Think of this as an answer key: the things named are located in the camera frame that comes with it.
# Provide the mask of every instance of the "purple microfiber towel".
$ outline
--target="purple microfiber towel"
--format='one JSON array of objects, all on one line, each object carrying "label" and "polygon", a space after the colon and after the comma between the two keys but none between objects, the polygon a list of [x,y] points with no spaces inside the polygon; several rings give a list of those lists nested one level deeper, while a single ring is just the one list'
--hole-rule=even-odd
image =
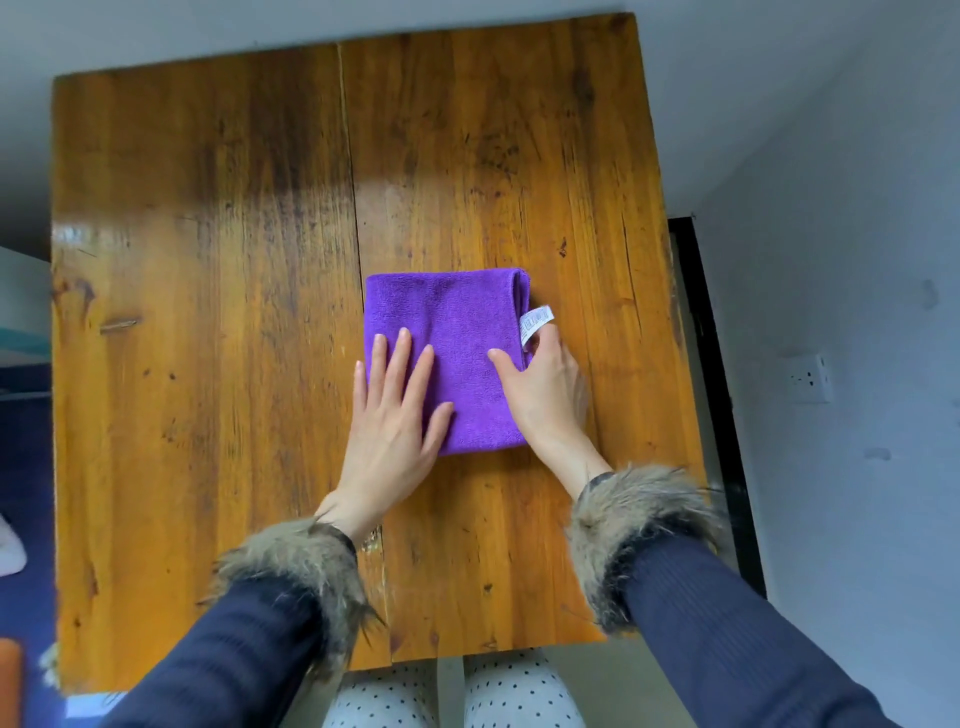
[{"label": "purple microfiber towel", "polygon": [[424,426],[441,402],[455,407],[440,454],[523,445],[487,351],[502,349],[519,370],[526,368],[519,319],[529,305],[530,277],[519,268],[370,276],[364,311],[367,379],[374,336],[385,335],[392,352],[397,334],[407,327],[413,334],[408,375],[427,344],[436,353]]}]

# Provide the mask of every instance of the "black door frame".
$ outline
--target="black door frame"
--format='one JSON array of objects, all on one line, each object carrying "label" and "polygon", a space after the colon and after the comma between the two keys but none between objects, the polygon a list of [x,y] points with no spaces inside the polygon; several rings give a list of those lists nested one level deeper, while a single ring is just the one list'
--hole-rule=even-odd
[{"label": "black door frame", "polygon": [[670,218],[668,223],[677,243],[680,275],[684,277],[686,297],[696,329],[694,334],[703,364],[707,404],[720,460],[720,476],[727,495],[737,565],[744,581],[759,595],[766,597],[760,551],[756,544],[754,514],[750,508],[740,442],[733,421],[733,402],[727,387],[727,374],[720,354],[720,340],[717,338],[716,324],[713,321],[707,277],[704,275],[704,262],[700,258],[700,246],[693,229],[693,218],[675,217]]}]

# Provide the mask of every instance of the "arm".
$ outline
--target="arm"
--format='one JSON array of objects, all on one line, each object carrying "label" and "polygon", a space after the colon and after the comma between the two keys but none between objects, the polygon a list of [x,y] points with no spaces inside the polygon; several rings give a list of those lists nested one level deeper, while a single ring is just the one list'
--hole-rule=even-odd
[{"label": "arm", "polygon": [[307,670],[326,681],[347,666],[373,615],[355,544],[429,473],[453,411],[440,405],[423,433],[433,350],[404,387],[410,350],[402,332],[388,365],[386,339],[377,337],[369,392],[360,362],[354,371],[337,489],[313,518],[271,526],[221,557],[219,598],[102,725],[277,725]]},{"label": "arm", "polygon": [[718,522],[682,471],[612,472],[579,427],[584,387],[555,327],[525,372],[491,360],[517,426],[574,500],[570,552],[597,623],[639,629],[698,725],[894,725],[714,555]]}]

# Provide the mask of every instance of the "wrist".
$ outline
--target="wrist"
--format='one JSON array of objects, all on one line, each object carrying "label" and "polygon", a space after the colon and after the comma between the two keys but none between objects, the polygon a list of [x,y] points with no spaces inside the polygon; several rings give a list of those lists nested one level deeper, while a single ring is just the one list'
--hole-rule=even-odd
[{"label": "wrist", "polygon": [[531,443],[537,457],[560,480],[570,497],[580,497],[587,484],[612,468],[583,431]]},{"label": "wrist", "polygon": [[347,536],[357,549],[383,518],[360,498],[351,497],[339,488],[326,495],[316,516],[317,521],[329,523]]}]

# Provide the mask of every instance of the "gray wall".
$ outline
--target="gray wall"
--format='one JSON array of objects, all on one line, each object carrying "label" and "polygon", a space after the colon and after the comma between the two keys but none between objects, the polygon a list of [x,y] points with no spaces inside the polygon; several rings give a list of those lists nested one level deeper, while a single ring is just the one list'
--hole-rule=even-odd
[{"label": "gray wall", "polygon": [[[960,725],[960,6],[903,4],[696,221],[774,603]],[[831,404],[778,358],[822,352]]]}]

